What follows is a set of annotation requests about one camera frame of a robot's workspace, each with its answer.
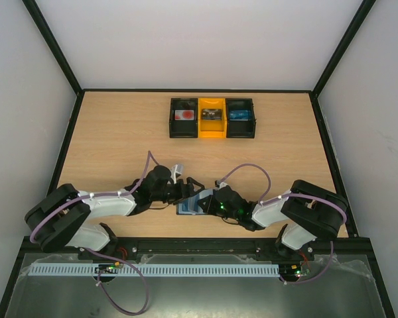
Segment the yellow bin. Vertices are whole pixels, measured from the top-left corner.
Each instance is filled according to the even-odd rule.
[[[204,109],[221,109],[221,120],[203,119]],[[227,135],[227,115],[225,98],[199,98],[198,101],[198,137],[225,138]]]

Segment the plastic container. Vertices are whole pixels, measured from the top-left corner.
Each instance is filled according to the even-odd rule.
[[[225,138],[227,133],[226,100],[199,98],[198,137]]]
[[[226,98],[227,138],[255,138],[252,99]]]
[[[172,98],[170,138],[198,138],[198,99]]]

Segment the robotic arm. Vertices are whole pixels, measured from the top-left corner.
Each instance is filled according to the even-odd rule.
[[[180,164],[172,169],[158,165],[140,186],[135,187],[139,182],[135,180],[113,193],[77,191],[72,184],[64,184],[31,209],[25,222],[36,232],[35,240],[44,252],[56,252],[65,246],[104,251],[115,235],[107,225],[92,225],[87,221],[111,215],[137,215],[148,210],[154,201],[176,205],[204,190],[204,186],[193,178],[187,178],[186,183],[178,179],[181,173]],[[276,247],[280,255],[288,255],[317,237],[336,238],[345,220],[340,212],[348,206],[343,197],[302,180],[266,202],[246,201],[225,183],[216,182],[216,187],[212,195],[198,200],[205,214],[235,219],[249,231],[262,230],[287,219],[295,222],[283,227],[279,234]],[[70,202],[73,203],[44,223],[53,211]]]

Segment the wooden tabletop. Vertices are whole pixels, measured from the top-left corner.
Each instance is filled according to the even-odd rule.
[[[255,138],[169,138],[171,97],[252,98]],[[85,191],[121,189],[140,177],[148,150],[169,168],[184,164],[182,177],[193,177],[206,187],[251,162],[271,176],[268,199],[290,189],[297,179],[334,191],[309,96],[301,93],[86,92],[59,184],[72,183]],[[247,200],[258,199],[268,184],[263,173],[251,167],[238,170],[227,183]],[[250,232],[211,215],[177,215],[172,205],[94,221],[107,223],[120,237],[213,238],[276,237],[286,223]],[[347,236],[342,226],[339,237]]]

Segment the gray wall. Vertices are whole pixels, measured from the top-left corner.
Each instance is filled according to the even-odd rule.
[[[0,300],[75,95],[20,0],[0,1]]]
[[[362,0],[37,0],[82,87],[312,89]]]
[[[320,102],[398,316],[398,0],[376,2]]]

